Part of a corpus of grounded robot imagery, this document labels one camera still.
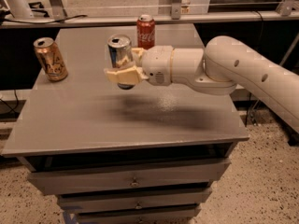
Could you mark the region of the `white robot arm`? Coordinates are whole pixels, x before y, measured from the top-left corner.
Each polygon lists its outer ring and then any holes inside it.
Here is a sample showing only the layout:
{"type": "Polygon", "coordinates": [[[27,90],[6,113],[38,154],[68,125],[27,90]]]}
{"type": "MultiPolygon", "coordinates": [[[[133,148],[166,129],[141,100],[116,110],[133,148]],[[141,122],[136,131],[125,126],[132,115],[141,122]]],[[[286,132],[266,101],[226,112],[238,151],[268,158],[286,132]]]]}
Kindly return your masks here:
{"type": "Polygon", "coordinates": [[[299,130],[299,76],[230,36],[216,36],[203,49],[134,48],[126,35],[113,35],[107,45],[112,67],[105,75],[123,89],[147,81],[226,95],[240,85],[299,130]]]}

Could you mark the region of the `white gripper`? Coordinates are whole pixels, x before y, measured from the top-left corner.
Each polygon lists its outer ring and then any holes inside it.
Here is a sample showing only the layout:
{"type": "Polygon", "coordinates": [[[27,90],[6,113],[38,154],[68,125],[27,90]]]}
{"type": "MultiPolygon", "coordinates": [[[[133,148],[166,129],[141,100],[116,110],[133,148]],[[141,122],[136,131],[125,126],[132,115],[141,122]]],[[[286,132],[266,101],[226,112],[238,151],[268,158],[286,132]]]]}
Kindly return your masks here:
{"type": "Polygon", "coordinates": [[[171,84],[170,62],[172,46],[155,46],[147,51],[143,48],[132,48],[133,59],[142,64],[125,65],[121,68],[106,68],[104,73],[113,83],[137,85],[144,80],[153,86],[171,84]]]}

